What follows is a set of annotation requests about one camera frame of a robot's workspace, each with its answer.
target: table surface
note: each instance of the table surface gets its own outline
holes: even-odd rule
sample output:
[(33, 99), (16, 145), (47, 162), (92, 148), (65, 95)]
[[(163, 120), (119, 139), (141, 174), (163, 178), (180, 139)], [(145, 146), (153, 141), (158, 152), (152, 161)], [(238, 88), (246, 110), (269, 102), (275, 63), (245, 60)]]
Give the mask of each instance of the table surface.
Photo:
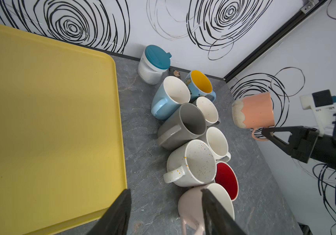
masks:
[[(157, 85), (149, 85), (137, 74), (138, 61), (112, 56), (116, 63), (128, 188), (132, 211), (128, 234), (181, 234), (177, 202), (188, 190), (166, 184), (166, 161), (170, 151), (157, 146), (157, 130), (163, 123), (151, 115)], [(228, 140), (233, 168), (239, 181), (239, 195), (233, 202), (235, 221), (249, 235), (302, 234), (271, 170), (250, 131), (235, 126), (234, 101), (225, 82), (210, 79), (217, 99), (221, 124), (217, 127)], [(59, 233), (86, 234), (96, 222)], [(188, 228), (188, 234), (194, 230)]]

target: blue mug with butterfly design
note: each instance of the blue mug with butterfly design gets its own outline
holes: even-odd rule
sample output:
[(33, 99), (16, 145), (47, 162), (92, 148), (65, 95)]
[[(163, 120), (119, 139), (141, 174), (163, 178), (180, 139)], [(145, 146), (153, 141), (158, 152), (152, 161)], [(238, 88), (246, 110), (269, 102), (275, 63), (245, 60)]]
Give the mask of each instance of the blue mug with butterfly design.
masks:
[(190, 71), (184, 83), (190, 91), (190, 102), (195, 101), (199, 96), (204, 96), (212, 102), (215, 101), (216, 93), (212, 90), (212, 84), (202, 72), (198, 70)]

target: white wall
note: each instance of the white wall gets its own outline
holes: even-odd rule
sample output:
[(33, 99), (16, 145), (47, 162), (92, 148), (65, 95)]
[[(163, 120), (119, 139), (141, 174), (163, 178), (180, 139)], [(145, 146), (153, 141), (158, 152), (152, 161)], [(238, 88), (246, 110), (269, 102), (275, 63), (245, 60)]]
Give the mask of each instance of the white wall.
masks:
[[(336, 20), (326, 14), (327, 8), (328, 3), (325, 3), (228, 83), (234, 96), (240, 93), (236, 87), (245, 81), (250, 82), (250, 86), (244, 87), (249, 89), (245, 94), (259, 93), (250, 90), (257, 85), (266, 91), (271, 91), (272, 87), (279, 94), (283, 94), (284, 90), (290, 96), (285, 96), (285, 101), (284, 96), (272, 95), (277, 126), (315, 126), (311, 110), (302, 110), (299, 96), (326, 89), (330, 89), (333, 96), (336, 95)], [(336, 18), (336, 0), (332, 1), (328, 12), (331, 17)], [(244, 78), (254, 73), (262, 74)], [(273, 76), (282, 82), (284, 88), (279, 89), (276, 86)], [(331, 175), (333, 170), (322, 170), (323, 165), (317, 165), (320, 162), (314, 160), (310, 160), (308, 164), (298, 162), (270, 141), (257, 143), (297, 221), (307, 224), (314, 235), (335, 235), (336, 172)], [(323, 181), (317, 179), (320, 174), (324, 174)]]
[(302, 6), (303, 0), (2, 0), (0, 24), (138, 58), (154, 44), (172, 54), (172, 66), (224, 77)]

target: jar lid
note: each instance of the jar lid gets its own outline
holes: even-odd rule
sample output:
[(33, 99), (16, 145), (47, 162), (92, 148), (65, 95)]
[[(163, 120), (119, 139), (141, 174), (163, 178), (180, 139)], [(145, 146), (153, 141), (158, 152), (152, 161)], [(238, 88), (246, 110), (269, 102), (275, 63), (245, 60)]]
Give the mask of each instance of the jar lid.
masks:
[(171, 65), (170, 58), (172, 55), (166, 53), (163, 49), (155, 45), (148, 45), (144, 51), (147, 60), (155, 67), (168, 69)]

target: orange mug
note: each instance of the orange mug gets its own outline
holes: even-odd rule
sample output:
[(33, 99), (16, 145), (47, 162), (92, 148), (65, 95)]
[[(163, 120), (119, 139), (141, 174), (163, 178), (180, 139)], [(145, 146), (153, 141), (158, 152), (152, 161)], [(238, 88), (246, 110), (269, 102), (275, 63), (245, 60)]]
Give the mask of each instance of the orange mug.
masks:
[(247, 96), (236, 100), (232, 104), (233, 121), (239, 128), (251, 128), (251, 137), (255, 137), (254, 132), (261, 127), (270, 127), (275, 125), (274, 111), (272, 110), (272, 101), (270, 92), (264, 92), (253, 96)]

